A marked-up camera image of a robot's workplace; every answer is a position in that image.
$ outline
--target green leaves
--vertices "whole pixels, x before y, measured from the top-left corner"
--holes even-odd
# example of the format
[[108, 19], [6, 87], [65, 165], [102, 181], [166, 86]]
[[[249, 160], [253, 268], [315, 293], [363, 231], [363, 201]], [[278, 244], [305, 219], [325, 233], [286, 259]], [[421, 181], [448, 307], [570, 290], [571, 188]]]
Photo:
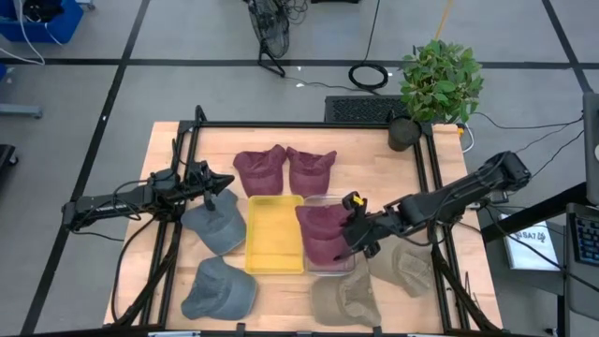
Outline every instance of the green leaves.
[[431, 43], [429, 43], [429, 47], [431, 47], [432, 51], [434, 51], [434, 53], [438, 54], [441, 53], [441, 46], [439, 46], [439, 42], [432, 40]]
[[456, 90], [456, 84], [451, 81], [438, 81], [437, 88], [444, 93], [451, 93]]
[[412, 52], [403, 57], [409, 63], [403, 67], [405, 81], [400, 82], [402, 102], [412, 118], [419, 122], [467, 121], [476, 111], [483, 84], [472, 48], [433, 40]]
[[439, 102], [446, 102], [448, 100], [447, 96], [443, 94], [435, 94], [434, 97], [437, 98]]
[[472, 48], [468, 48], [467, 50], [465, 50], [462, 54], [460, 59], [462, 60], [469, 60], [472, 58]]

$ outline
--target yellow tray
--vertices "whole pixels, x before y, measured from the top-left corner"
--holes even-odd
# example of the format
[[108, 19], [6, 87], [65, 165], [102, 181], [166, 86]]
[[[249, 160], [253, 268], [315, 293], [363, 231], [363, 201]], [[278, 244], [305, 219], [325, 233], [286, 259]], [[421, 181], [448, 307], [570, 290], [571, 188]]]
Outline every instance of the yellow tray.
[[303, 245], [296, 206], [301, 196], [249, 198], [245, 271], [252, 274], [303, 273]]

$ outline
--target plant pot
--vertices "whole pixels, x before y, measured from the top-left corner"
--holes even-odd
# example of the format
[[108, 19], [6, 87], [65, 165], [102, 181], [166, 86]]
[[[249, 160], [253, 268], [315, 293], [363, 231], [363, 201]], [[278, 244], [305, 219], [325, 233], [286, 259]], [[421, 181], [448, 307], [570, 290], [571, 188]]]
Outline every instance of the plant pot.
[[407, 117], [400, 116], [389, 124], [388, 145], [393, 151], [405, 151], [416, 144], [422, 136], [422, 126]]

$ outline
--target maroon baseball cap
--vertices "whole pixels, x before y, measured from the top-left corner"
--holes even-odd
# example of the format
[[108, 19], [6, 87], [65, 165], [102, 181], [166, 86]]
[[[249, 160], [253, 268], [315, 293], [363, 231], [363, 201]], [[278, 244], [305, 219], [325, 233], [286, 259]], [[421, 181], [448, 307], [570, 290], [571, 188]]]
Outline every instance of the maroon baseball cap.
[[330, 167], [335, 163], [336, 151], [328, 154], [308, 154], [287, 147], [289, 158], [289, 187], [291, 192], [304, 198], [323, 195], [329, 190]]
[[285, 149], [277, 144], [264, 152], [245, 151], [235, 156], [233, 166], [240, 173], [248, 197], [276, 196], [283, 192]]
[[334, 258], [349, 250], [342, 225], [350, 214], [343, 205], [296, 207], [304, 251], [312, 263], [331, 266], [343, 262]]

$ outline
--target blue bin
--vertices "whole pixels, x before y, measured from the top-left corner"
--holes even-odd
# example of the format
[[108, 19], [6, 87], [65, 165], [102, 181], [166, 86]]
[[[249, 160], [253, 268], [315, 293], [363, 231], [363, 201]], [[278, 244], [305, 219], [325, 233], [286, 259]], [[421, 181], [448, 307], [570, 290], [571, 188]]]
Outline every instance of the blue bin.
[[[13, 3], [12, 0], [0, 0], [0, 16], [14, 19], [14, 21], [0, 22], [0, 34], [12, 42], [25, 42]], [[48, 22], [48, 27], [44, 22], [23, 23], [29, 41], [56, 43], [52, 38], [54, 37], [60, 43], [67, 43], [73, 37], [83, 17], [83, 9], [75, 0], [63, 0], [62, 6], [65, 12]]]

